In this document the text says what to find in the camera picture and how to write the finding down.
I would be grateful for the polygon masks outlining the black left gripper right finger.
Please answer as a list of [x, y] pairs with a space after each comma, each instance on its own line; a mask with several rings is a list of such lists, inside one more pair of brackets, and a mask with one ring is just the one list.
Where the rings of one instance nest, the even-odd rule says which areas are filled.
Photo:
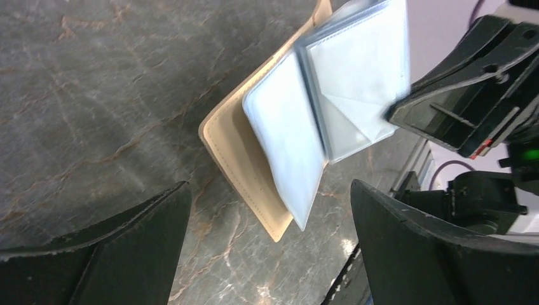
[[351, 209], [375, 304], [537, 304], [538, 247], [455, 226], [364, 181]]

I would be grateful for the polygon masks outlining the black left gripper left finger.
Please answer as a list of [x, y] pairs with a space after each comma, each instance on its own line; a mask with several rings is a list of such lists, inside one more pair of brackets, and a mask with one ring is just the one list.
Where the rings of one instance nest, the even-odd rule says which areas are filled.
[[182, 181], [45, 245], [1, 250], [1, 303], [166, 304], [191, 203]]

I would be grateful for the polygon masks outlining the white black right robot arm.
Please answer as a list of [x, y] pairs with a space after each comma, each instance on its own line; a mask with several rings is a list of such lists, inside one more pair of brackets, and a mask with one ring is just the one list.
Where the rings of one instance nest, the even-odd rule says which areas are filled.
[[537, 304], [538, 2], [506, 1], [473, 20], [388, 120], [468, 159], [505, 144], [500, 172], [471, 170], [445, 191], [362, 180], [350, 199], [375, 304]]

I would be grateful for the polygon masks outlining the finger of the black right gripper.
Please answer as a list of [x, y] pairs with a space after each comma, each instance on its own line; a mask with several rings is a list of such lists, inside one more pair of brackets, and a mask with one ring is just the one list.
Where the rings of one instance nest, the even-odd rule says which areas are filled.
[[475, 126], [463, 114], [470, 103], [465, 94], [486, 78], [470, 64], [502, 28], [503, 22], [491, 21], [481, 28], [485, 35], [468, 30], [438, 66], [413, 84], [410, 95], [389, 108], [387, 120], [458, 153]]

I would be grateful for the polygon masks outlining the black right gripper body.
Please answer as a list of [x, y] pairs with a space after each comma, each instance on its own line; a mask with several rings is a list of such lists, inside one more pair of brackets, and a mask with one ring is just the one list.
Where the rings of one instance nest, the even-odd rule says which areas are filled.
[[470, 85], [463, 114], [474, 129], [459, 154], [483, 156], [502, 142], [526, 141], [537, 133], [538, 1], [505, 1], [473, 22], [469, 33], [485, 35], [487, 23], [503, 28], [470, 64], [486, 76]]

